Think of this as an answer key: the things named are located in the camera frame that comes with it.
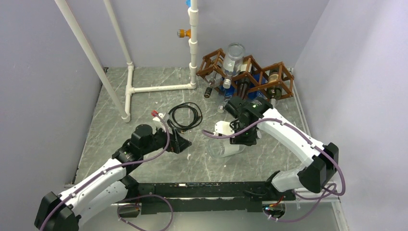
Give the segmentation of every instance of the purple cable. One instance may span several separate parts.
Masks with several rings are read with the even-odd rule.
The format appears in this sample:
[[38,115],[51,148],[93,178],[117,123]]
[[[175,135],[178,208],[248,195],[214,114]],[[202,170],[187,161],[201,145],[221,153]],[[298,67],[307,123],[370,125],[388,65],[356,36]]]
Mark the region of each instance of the purple cable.
[[[333,184],[333,183],[332,183],[332,184],[329,184],[329,187],[330,187],[330,186],[334,186],[334,187],[333,187],[333,190],[336,190],[336,184]],[[270,217],[270,218],[271,218],[271,219],[274,219],[275,221],[284,222],[284,223],[292,223],[292,222],[298,222],[298,221],[300,221],[300,220],[303,220],[303,219],[305,219],[307,216],[309,216],[309,215],[317,208],[317,206],[319,205],[320,201],[324,198],[325,193],[327,193],[327,192],[329,192],[329,191],[324,191],[324,192],[322,193],[322,195],[321,195],[321,198],[318,199],[318,201],[313,205],[313,207],[312,207],[306,214],[304,214],[303,216],[301,216],[301,217],[299,217],[299,218],[297,218],[297,219],[293,219],[293,220],[281,220],[281,219],[273,218],[273,217]]]
[[[160,231],[166,230],[166,229],[170,226],[171,222],[173,221],[174,211],[173,211],[173,207],[171,206],[170,202],[169,202],[168,200],[166,200],[164,197],[159,196],[159,195],[152,194],[152,195],[143,195],[143,196],[133,197],[133,198],[129,198],[129,199],[126,199],[126,200],[123,200],[123,201],[131,201],[131,200],[136,200],[136,199],[140,199],[140,198],[143,198],[143,197],[157,197],[157,198],[160,198],[160,199],[162,199],[164,202],[167,203],[168,207],[170,208],[171,218],[170,218],[169,223],[168,223],[163,229],[161,229]],[[126,224],[128,224],[128,225],[130,225],[130,226],[132,226],[132,227],[134,227],[134,228],[136,228],[136,229],[138,229],[138,230],[140,230],[140,231],[146,231],[146,230],[144,230],[144,229],[142,229],[142,228],[140,228],[140,227],[134,225],[132,222],[128,222],[127,220],[125,220],[125,219],[123,219],[123,218],[120,217],[119,212],[120,212],[120,210],[121,210],[122,208],[124,208],[124,207],[127,207],[127,205],[123,205],[123,206],[121,206],[121,207],[118,208],[118,210],[117,210],[117,217],[118,217],[122,222],[124,222],[124,223],[126,223]]]
[[[257,125],[257,124],[259,124],[259,123],[261,123],[261,122],[265,122],[265,121],[275,121],[275,122],[280,123],[281,125],[285,125],[285,126],[287,126],[288,128],[291,128],[292,130],[294,130],[297,134],[299,134],[308,144],[310,144],[310,145],[312,144],[312,141],[309,140],[309,139],[307,138],[307,136],[305,136],[297,127],[295,127],[295,126],[293,126],[293,125],[291,125],[291,124],[285,123],[285,122],[283,122],[283,121],[280,120],[280,119],[275,119],[275,118],[263,118],[263,119],[257,120],[257,121],[255,121],[254,123],[252,123],[252,124],[250,124],[249,126],[247,126],[246,128],[242,129],[241,131],[239,131],[239,132],[237,132],[237,133],[234,133],[234,134],[232,134],[232,135],[228,135],[228,136],[215,136],[215,135],[213,135],[211,132],[209,132],[209,131],[207,131],[207,130],[202,130],[201,132],[202,132],[204,135],[206,135],[206,136],[208,136],[208,137],[210,137],[210,138],[214,138],[214,139],[226,139],[226,138],[231,138],[231,137],[234,137],[234,136],[239,136],[239,135],[243,134],[244,132],[246,132],[247,130],[249,130],[250,128],[254,127],[255,125]],[[315,148],[318,152],[322,153],[322,154],[334,165],[334,167],[335,167],[335,168],[337,169],[337,171],[339,172],[340,181],[342,182],[342,191],[341,191],[341,192],[334,192],[334,191],[332,191],[332,190],[329,190],[328,188],[323,187],[324,190],[326,190],[326,191],[328,191],[330,194],[334,194],[334,195],[336,195],[336,196],[342,196],[342,195],[344,195],[344,193],[345,193],[345,180],[344,180],[343,172],[342,172],[342,170],[340,169],[339,165],[333,160],[333,158],[332,158],[331,156],[329,156],[325,151],[321,150],[318,146],[315,145],[314,148]],[[320,197],[313,198],[313,200],[322,199],[322,198],[324,198],[323,196],[324,196],[324,195],[322,195],[322,196],[320,196]]]
[[168,131],[168,128],[167,128],[167,125],[166,125],[165,121],[164,121],[158,114],[154,113],[154,115],[155,115],[157,118],[160,119],[160,122],[162,122],[162,124],[164,124],[165,130],[166,130],[167,142],[166,142],[166,145],[165,145],[165,147],[163,148],[163,150],[162,150],[159,154],[157,154],[157,155],[155,155],[155,156],[153,156],[153,157],[147,158],[147,159],[145,159],[145,160],[138,160],[138,161],[127,162],[127,163],[115,165],[115,166],[109,167],[109,168],[107,168],[107,169],[101,171],[100,173],[96,174],[96,175],[95,175],[94,177],[92,177],[89,181],[87,181],[86,183],[84,183],[81,187],[79,187],[77,190],[75,190],[73,193],[69,194],[65,199],[63,199],[63,200],[48,214],[48,216],[44,219],[44,222],[42,223],[42,225],[41,225],[39,231],[44,231],[45,225],[46,225],[47,222],[50,220],[50,218],[54,215],[54,213],[55,213],[63,204],[65,204],[69,199],[73,198],[73,196],[72,196],[73,194],[75,194],[75,195],[78,194],[78,193],[79,193],[80,191],[82,191],[85,187],[87,187],[87,186],[90,185],[92,182],[94,182],[98,177],[102,176],[102,175],[104,174],[103,172],[108,172],[108,171],[110,171],[110,170],[112,170],[112,169],[115,169],[115,168],[118,168],[118,167],[125,167],[125,166],[128,166],[128,165],[141,164],[141,163],[144,163],[144,162],[147,162],[147,161],[151,161],[151,160],[154,160],[154,159],[158,158],[159,156],[161,156],[161,155],[166,151],[167,147],[168,147],[169,144],[170,144],[170,133],[169,133],[169,131]]

